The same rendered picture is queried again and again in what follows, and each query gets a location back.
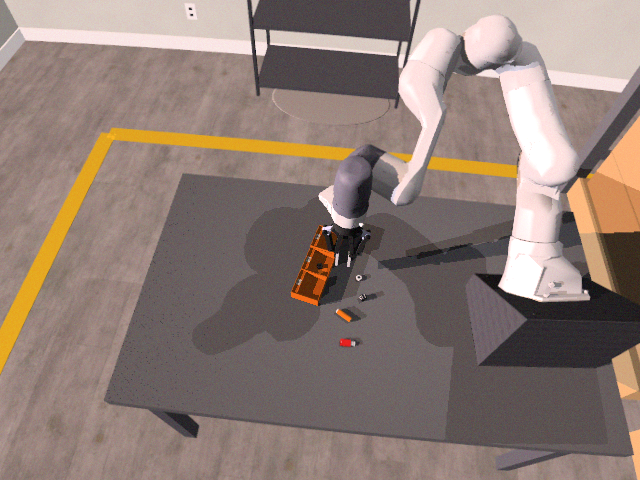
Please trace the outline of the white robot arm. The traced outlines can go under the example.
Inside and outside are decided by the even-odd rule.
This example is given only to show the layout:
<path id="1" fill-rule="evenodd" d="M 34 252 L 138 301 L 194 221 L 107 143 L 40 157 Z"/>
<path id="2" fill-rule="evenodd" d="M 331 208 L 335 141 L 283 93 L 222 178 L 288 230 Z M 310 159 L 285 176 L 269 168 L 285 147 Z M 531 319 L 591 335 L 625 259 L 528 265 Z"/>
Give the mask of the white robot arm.
<path id="1" fill-rule="evenodd" d="M 399 93 L 422 125 L 412 160 L 373 145 L 359 147 L 340 163 L 334 185 L 319 193 L 319 199 L 333 221 L 349 229 L 364 227 L 371 190 L 396 206 L 412 204 L 444 125 L 443 95 L 453 70 L 473 76 L 492 69 L 499 74 L 522 149 L 513 233 L 499 287 L 540 302 L 590 300 L 580 272 L 563 256 L 558 241 L 560 185 L 577 174 L 579 156 L 537 47 L 523 41 L 521 51 L 521 42 L 516 25 L 501 14 L 480 19 L 460 35 L 444 28 L 429 31 L 399 78 Z"/>

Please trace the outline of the orange rack of bins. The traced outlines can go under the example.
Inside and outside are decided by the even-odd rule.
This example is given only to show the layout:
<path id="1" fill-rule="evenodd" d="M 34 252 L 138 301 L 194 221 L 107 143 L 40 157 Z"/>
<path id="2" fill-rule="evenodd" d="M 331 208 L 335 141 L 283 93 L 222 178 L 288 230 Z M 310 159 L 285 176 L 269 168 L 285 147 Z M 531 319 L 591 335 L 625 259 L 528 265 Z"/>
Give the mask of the orange rack of bins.
<path id="1" fill-rule="evenodd" d="M 334 258 L 334 251 L 328 251 L 322 229 L 323 226 L 319 225 L 291 291 L 292 298 L 316 306 L 319 304 L 336 259 Z M 323 265 L 322 269 L 317 268 L 318 263 Z"/>

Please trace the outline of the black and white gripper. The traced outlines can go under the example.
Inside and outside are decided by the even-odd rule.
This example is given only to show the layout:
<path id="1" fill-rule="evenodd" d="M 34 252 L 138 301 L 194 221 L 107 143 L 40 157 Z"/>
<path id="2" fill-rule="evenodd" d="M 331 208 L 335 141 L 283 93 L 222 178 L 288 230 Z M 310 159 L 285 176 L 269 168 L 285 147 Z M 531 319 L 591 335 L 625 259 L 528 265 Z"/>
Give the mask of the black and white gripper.
<path id="1" fill-rule="evenodd" d="M 333 245 L 331 231 L 337 236 L 337 240 L 335 245 Z M 358 233 L 357 233 L 358 232 Z M 357 234 L 356 234 L 357 233 Z M 360 226 L 356 228 L 342 228 L 334 221 L 331 226 L 323 225 L 322 234 L 325 236 L 326 244 L 329 252 L 334 251 L 335 265 L 338 266 L 338 258 L 339 258 L 339 249 L 342 242 L 342 239 L 349 240 L 349 256 L 347 267 L 350 267 L 350 261 L 353 259 L 353 254 L 360 255 L 365 243 L 370 240 L 371 230 L 363 230 L 363 227 Z M 347 235 L 347 236 L 344 236 Z M 354 247 L 354 239 L 361 235 L 361 238 L 357 244 L 357 247 Z"/>

